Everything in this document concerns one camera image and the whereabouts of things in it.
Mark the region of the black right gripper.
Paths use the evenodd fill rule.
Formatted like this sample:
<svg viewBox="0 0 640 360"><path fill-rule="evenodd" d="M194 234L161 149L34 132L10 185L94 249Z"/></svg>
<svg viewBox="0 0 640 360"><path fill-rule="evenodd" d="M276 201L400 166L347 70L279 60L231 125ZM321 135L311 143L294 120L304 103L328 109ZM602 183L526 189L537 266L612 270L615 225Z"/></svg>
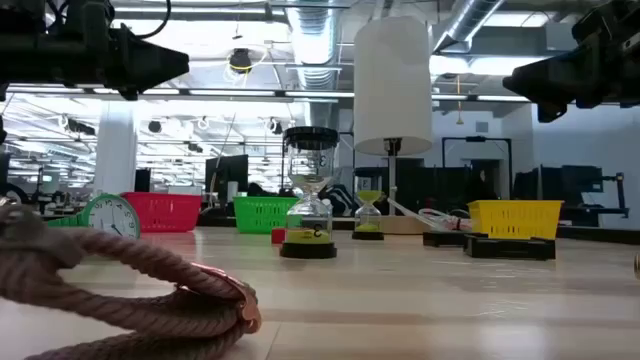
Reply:
<svg viewBox="0 0 640 360"><path fill-rule="evenodd" d="M640 0L591 8L572 36L575 49L515 68L503 86L537 105L539 123L562 117L573 102L581 108L640 106Z"/></svg>

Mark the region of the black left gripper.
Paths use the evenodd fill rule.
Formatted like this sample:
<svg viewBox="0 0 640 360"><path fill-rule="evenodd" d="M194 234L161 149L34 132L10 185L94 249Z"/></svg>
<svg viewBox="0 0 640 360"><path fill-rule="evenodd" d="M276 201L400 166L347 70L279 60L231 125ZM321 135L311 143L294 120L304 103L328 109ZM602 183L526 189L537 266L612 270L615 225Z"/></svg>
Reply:
<svg viewBox="0 0 640 360"><path fill-rule="evenodd" d="M61 83L71 87L91 79L108 50L127 72L117 74L125 100L189 72L186 53L135 35L126 26L109 27L110 0L0 0L0 100L12 83Z"/></svg>

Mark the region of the yellow plastic mesh basket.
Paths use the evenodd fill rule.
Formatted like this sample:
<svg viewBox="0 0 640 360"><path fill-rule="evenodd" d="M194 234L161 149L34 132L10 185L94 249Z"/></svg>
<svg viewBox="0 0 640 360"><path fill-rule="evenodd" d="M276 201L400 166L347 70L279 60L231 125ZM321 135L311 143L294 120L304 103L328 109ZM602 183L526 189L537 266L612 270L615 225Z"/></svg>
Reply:
<svg viewBox="0 0 640 360"><path fill-rule="evenodd" d="M472 231L492 239L554 240L563 201L478 200L468 204Z"/></svg>

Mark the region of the red plastic mesh basket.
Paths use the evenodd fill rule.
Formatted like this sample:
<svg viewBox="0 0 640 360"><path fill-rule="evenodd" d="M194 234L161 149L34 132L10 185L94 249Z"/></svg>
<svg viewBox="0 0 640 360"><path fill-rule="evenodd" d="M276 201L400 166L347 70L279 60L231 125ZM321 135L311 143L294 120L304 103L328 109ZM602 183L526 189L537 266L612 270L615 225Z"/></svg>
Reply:
<svg viewBox="0 0 640 360"><path fill-rule="evenodd" d="M142 233L183 233L197 224L201 198L196 195L127 192L121 196L138 215Z"/></svg>

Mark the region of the black tray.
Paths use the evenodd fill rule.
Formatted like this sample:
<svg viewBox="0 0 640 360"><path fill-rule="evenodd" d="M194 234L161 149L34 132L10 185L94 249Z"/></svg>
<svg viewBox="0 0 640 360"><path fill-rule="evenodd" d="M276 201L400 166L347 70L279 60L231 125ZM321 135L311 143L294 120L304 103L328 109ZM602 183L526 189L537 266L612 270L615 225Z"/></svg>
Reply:
<svg viewBox="0 0 640 360"><path fill-rule="evenodd" d="M472 258L546 261L556 259L556 244L554 240L542 238L499 239L467 235L463 252Z"/></svg>

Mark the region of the large black-capped yellow sand hourglass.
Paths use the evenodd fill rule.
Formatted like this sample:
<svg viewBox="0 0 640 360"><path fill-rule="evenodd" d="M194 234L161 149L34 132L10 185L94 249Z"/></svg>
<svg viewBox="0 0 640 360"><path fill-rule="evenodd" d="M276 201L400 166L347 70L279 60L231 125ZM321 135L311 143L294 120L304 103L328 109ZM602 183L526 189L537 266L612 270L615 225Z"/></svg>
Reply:
<svg viewBox="0 0 640 360"><path fill-rule="evenodd" d="M280 255L292 259L331 259L332 210L319 193L333 178L338 132L318 126L297 126L284 132L288 177L302 192L287 211L285 240Z"/></svg>

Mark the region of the long ceiling light strip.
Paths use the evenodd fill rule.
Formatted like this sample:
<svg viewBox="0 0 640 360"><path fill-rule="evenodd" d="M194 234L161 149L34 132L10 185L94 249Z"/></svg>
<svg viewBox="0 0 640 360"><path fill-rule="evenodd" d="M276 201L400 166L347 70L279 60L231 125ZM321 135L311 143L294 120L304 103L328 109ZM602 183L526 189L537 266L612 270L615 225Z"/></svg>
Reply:
<svg viewBox="0 0 640 360"><path fill-rule="evenodd" d="M35 87L10 85L8 93L39 94L39 95L119 95L119 92L106 88L66 88L66 87ZM343 91L287 91L287 90L250 90L250 89L189 89L189 88L158 88L141 93L142 97L228 97L228 98L279 98L279 99L326 99L352 100L353 92ZM522 96L512 95L478 95L478 94L443 94L435 93L431 96L435 101L447 102L492 102L492 103L529 103Z"/></svg>

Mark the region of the dark workstation equipment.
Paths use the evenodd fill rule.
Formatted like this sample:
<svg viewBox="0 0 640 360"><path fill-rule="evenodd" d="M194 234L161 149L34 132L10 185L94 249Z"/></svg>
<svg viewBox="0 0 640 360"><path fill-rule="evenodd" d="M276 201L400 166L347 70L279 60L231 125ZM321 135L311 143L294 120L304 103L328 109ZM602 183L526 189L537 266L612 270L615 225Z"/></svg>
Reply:
<svg viewBox="0 0 640 360"><path fill-rule="evenodd" d="M626 205L624 192L625 175L604 175L602 169L590 165L563 165L549 167L539 165L515 175L511 196L517 200L562 201L560 219L575 226L598 227L601 215L620 215L628 218L630 209ZM603 193L605 183L616 186L617 206L607 207L588 203L583 195Z"/></svg>

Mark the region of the black computer monitor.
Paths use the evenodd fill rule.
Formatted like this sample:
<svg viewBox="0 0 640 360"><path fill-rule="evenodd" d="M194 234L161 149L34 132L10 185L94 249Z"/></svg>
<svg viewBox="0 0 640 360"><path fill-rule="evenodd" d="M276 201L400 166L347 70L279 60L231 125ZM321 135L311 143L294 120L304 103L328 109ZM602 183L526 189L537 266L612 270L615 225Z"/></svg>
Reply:
<svg viewBox="0 0 640 360"><path fill-rule="evenodd" d="M248 191L249 156L235 155L207 159L205 162L205 192L217 193L225 203L238 192Z"/></svg>

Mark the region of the green round analog clock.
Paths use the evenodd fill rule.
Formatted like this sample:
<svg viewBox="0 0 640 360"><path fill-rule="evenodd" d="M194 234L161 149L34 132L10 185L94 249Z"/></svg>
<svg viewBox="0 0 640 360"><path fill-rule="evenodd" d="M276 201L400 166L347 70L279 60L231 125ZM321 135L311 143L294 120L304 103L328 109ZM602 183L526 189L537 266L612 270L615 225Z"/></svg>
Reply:
<svg viewBox="0 0 640 360"><path fill-rule="evenodd" d="M79 224L125 238L138 239L139 217L131 204L119 195L101 194L79 214Z"/></svg>

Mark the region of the green plastic mesh basket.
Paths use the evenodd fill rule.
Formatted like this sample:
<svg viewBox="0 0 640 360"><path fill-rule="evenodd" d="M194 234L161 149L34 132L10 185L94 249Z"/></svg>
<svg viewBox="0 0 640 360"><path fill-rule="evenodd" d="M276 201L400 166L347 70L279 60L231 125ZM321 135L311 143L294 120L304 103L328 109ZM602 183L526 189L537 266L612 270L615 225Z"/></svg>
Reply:
<svg viewBox="0 0 640 360"><path fill-rule="evenodd" d="M236 228L245 234L268 234L285 227L287 212L297 202L297 197L235 197Z"/></svg>

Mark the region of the black metal workstation frame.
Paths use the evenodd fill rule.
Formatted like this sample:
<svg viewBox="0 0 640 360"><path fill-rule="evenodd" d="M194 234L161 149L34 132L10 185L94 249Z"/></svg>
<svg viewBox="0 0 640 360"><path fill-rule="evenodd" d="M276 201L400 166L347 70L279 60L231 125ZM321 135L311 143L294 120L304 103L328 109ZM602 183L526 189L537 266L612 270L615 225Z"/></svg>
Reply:
<svg viewBox="0 0 640 360"><path fill-rule="evenodd" d="M442 168L447 168L446 165L446 142L447 141L464 141L466 143L482 143L482 142L504 142L507 146L507 164L508 164L508 197L510 198L513 192L513 183L514 183L514 175L513 175L513 145L512 140L509 138L500 138L500 137L485 137L485 136L466 136L466 137L442 137L441 138L441 164Z"/></svg>

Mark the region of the smooth silver air duct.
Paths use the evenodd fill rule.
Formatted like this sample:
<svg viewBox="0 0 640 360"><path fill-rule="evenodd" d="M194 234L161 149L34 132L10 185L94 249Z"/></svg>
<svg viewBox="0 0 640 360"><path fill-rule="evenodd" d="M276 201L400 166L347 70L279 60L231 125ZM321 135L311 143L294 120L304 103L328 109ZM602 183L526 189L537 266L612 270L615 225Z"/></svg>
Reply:
<svg viewBox="0 0 640 360"><path fill-rule="evenodd" d="M456 0L450 16L433 26L435 54L468 53L473 37L505 0Z"/></svg>

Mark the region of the black aluminium table frame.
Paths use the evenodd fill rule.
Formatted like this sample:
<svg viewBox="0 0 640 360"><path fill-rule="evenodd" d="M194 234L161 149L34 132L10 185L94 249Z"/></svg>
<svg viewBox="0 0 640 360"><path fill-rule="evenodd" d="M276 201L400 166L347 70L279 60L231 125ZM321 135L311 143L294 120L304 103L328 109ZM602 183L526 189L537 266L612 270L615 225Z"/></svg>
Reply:
<svg viewBox="0 0 640 360"><path fill-rule="evenodd" d="M200 215L197 226L235 227L236 220L233 217L209 217ZM640 245L640 230L559 226L557 236L559 238L575 240Z"/></svg>

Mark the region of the corrugated silver air duct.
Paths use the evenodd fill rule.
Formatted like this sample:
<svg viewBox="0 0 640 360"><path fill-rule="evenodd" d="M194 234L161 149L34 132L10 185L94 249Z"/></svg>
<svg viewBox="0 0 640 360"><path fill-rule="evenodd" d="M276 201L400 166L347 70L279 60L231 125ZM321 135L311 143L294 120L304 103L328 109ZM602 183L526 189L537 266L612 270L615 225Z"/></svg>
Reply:
<svg viewBox="0 0 640 360"><path fill-rule="evenodd" d="M335 50L338 40L338 11L333 0L302 0L303 7L286 9L300 88L330 92L336 89Z"/></svg>

